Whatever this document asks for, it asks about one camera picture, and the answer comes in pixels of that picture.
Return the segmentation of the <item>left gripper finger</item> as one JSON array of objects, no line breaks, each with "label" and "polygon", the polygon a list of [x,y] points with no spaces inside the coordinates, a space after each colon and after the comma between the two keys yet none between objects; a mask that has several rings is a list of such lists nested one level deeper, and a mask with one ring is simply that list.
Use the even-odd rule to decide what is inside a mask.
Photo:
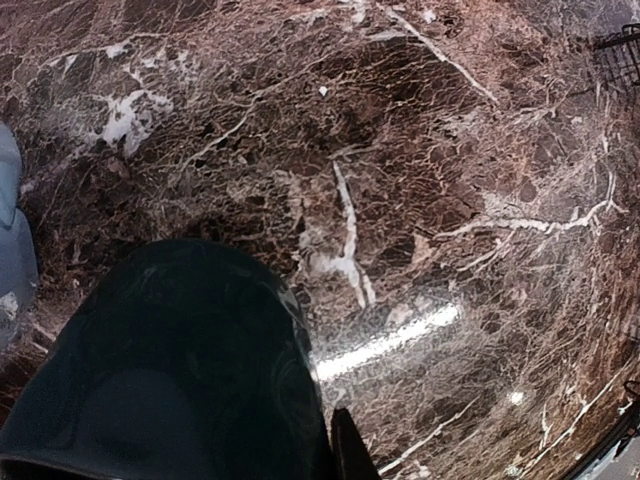
[{"label": "left gripper finger", "polygon": [[335,409],[331,445],[340,480],[381,480],[366,445],[346,408]]}]

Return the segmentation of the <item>dark green cup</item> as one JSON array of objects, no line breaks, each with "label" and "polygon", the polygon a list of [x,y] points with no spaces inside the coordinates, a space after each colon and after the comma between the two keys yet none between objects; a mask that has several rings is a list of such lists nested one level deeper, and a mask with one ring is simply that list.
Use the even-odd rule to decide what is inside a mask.
[{"label": "dark green cup", "polygon": [[301,307],[267,266],[197,239],[114,267],[1,430],[9,479],[332,479]]}]

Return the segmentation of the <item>light blue mug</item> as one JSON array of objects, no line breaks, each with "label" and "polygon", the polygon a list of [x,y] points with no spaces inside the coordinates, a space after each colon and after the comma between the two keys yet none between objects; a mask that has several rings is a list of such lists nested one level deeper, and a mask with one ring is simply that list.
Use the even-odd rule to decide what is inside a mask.
[{"label": "light blue mug", "polygon": [[39,282],[29,222],[18,206],[22,158],[11,129],[1,123],[1,350],[17,334]]}]

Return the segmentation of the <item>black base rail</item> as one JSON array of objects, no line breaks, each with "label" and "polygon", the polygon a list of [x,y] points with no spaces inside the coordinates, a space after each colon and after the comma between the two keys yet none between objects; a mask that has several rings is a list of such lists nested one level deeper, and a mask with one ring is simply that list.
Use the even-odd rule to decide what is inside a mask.
[{"label": "black base rail", "polygon": [[533,411],[532,450],[505,469],[512,479],[637,479],[639,376],[552,390]]}]

